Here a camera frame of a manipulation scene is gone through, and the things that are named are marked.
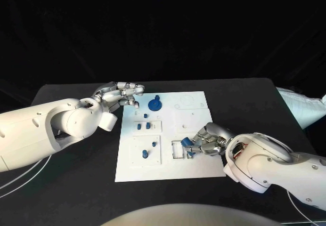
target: white board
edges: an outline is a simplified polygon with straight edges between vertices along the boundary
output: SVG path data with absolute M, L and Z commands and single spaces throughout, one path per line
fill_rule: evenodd
M 154 112 L 149 101 L 156 95 L 164 106 Z M 198 153 L 192 158 L 179 143 L 213 122 L 204 92 L 145 93 L 135 98 L 141 108 L 125 107 L 116 182 L 224 177 L 221 156 Z

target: robotic hand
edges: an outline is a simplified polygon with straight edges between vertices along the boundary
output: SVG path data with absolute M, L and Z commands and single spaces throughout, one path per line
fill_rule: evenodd
M 213 122 L 192 141 L 188 137 L 182 140 L 182 145 L 190 155 L 226 154 L 226 174 L 253 191 L 265 193 L 276 184 L 304 203 L 326 210 L 325 157 L 295 153 L 278 139 L 262 133 L 237 136 Z
M 112 131 L 122 105 L 141 107 L 133 94 L 145 86 L 110 82 L 86 99 L 64 99 L 0 114 L 0 172 L 40 161 L 90 137 L 102 127 Z M 60 130 L 55 136 L 53 129 Z

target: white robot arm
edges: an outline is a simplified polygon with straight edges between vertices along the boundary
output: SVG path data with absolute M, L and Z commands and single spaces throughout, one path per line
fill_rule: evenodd
M 236 136 L 213 122 L 194 140 L 185 138 L 182 144 L 190 154 L 226 154 L 224 172 L 253 191 L 265 193 L 276 184 L 304 203 L 326 210 L 325 157 L 295 153 L 278 139 L 262 133 Z
M 112 131 L 122 105 L 139 108 L 133 94 L 145 86 L 110 82 L 86 99 L 64 99 L 0 114 L 0 172 L 40 161 L 77 143 L 102 127 Z M 60 130 L 55 136 L 53 129 Z

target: black curtain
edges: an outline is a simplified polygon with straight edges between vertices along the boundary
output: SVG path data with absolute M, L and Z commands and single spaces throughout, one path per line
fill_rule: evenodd
M 0 8 L 9 108 L 61 83 L 269 77 L 311 97 L 325 94 L 319 5 L 3 0 Z

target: black table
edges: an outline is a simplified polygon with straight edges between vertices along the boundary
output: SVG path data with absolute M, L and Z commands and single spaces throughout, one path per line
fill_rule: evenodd
M 148 93 L 205 91 L 214 122 L 237 133 L 266 133 L 295 151 L 315 153 L 269 79 L 142 84 Z M 90 97 L 100 85 L 45 85 L 34 105 L 66 98 Z M 97 226 L 133 210 L 168 203 L 221 205 L 279 222 L 306 221 L 291 203 L 286 190 L 276 185 L 260 194 L 229 177 L 116 183 L 123 108 L 115 114 L 119 121 L 113 132 L 99 129 L 90 138 L 57 153 L 32 182 L 0 199 L 2 225 Z M 15 178 L 29 167 L 2 173 L 2 178 L 8 175 Z M 22 183 L 15 183 L 9 190 Z M 314 220 L 326 219 L 325 211 L 298 200 L 295 202 Z

